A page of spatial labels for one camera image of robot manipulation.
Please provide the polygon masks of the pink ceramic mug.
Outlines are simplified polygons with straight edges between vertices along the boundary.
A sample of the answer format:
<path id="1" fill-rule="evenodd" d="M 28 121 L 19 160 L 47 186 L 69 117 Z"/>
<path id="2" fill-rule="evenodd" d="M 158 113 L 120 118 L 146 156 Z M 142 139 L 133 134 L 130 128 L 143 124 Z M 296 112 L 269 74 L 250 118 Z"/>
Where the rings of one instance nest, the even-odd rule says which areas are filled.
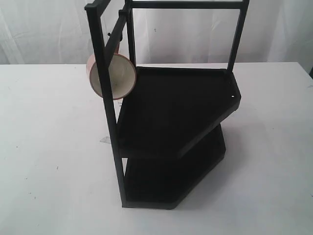
<path id="1" fill-rule="evenodd" d="M 86 63 L 86 74 L 93 91 L 102 97 L 100 78 L 98 75 L 95 56 L 92 54 Z M 119 46 L 116 47 L 109 66 L 112 97 L 119 100 L 127 96 L 135 86 L 136 70 L 132 62 L 124 55 L 119 54 Z"/>

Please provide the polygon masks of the black two-tier metal rack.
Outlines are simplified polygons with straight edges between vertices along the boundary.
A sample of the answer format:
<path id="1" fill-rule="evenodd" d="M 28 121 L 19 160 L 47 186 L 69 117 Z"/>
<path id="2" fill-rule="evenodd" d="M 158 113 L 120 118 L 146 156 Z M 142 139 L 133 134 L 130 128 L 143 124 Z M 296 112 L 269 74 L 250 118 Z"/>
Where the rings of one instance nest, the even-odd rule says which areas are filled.
<path id="1" fill-rule="evenodd" d="M 104 41 L 101 16 L 107 0 L 85 6 L 100 78 L 109 137 L 124 208 L 174 209 L 224 158 L 221 122 L 241 94 L 233 73 L 249 1 L 127 0 Z M 136 64 L 134 9 L 239 10 L 225 69 L 143 67 Z M 112 97 L 109 66 L 116 47 L 135 67 L 136 83 Z"/>

